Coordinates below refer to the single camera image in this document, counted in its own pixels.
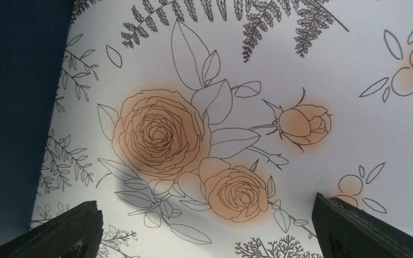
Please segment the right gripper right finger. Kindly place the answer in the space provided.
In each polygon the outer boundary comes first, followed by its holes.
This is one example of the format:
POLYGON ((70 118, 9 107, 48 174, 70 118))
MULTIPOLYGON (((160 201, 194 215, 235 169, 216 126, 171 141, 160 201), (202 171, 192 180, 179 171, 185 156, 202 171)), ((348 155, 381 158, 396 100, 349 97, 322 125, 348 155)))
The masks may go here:
POLYGON ((324 257, 413 257, 413 236, 337 197, 317 193, 311 219, 324 257))

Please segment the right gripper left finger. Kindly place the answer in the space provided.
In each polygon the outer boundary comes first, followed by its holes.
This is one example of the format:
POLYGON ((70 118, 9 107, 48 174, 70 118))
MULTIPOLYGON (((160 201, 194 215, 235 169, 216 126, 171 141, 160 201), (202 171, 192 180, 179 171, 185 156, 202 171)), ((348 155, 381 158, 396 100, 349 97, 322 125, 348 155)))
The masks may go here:
POLYGON ((103 235, 97 202, 83 202, 0 246, 0 257, 96 257, 103 235))

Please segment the dark blue piece box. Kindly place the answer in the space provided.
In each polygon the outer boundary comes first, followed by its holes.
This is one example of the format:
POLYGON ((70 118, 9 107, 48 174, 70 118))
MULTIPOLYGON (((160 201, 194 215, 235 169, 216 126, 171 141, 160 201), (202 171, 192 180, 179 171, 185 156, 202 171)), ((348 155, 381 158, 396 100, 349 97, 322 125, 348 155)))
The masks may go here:
POLYGON ((0 245, 26 233, 73 1, 0 1, 0 245))

